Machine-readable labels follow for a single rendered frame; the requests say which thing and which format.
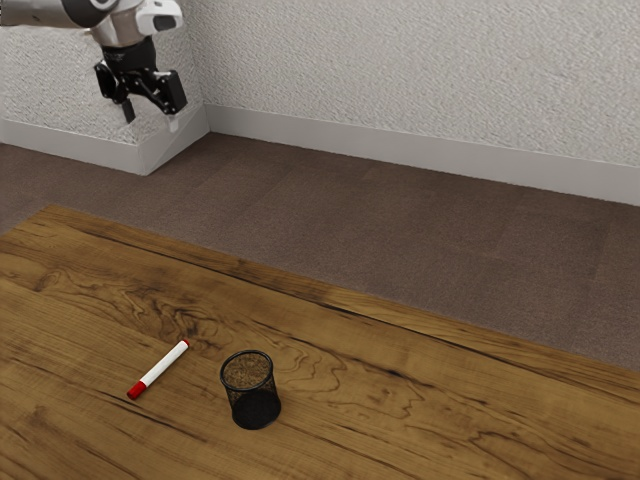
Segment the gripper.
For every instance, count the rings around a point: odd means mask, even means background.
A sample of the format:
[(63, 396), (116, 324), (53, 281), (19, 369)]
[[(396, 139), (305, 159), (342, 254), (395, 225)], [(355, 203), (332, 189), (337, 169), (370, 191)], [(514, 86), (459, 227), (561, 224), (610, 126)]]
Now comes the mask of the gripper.
[(135, 75), (134, 93), (145, 97), (166, 117), (170, 132), (177, 132), (177, 115), (188, 100), (177, 71), (157, 71), (156, 50), (151, 38), (126, 47), (101, 47), (103, 61), (94, 65), (101, 94), (119, 105), (127, 123), (136, 114), (126, 86), (118, 80), (120, 75)]

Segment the red and white marker pen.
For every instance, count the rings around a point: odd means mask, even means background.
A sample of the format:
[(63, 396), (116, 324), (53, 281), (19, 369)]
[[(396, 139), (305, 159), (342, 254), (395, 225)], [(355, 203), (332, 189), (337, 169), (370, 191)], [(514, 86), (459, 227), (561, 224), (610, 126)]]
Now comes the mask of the red and white marker pen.
[(167, 354), (165, 354), (149, 371), (147, 371), (126, 392), (130, 400), (136, 400), (145, 392), (171, 365), (173, 365), (190, 347), (187, 339), (179, 341)]

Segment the black mesh pen holder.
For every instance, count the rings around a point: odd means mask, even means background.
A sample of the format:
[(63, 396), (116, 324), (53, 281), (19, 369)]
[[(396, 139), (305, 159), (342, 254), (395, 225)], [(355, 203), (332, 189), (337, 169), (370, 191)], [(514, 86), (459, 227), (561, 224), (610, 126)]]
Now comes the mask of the black mesh pen holder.
[(223, 362), (219, 378), (237, 426), (260, 430), (277, 420), (282, 405), (274, 364), (266, 353), (259, 350), (234, 353)]

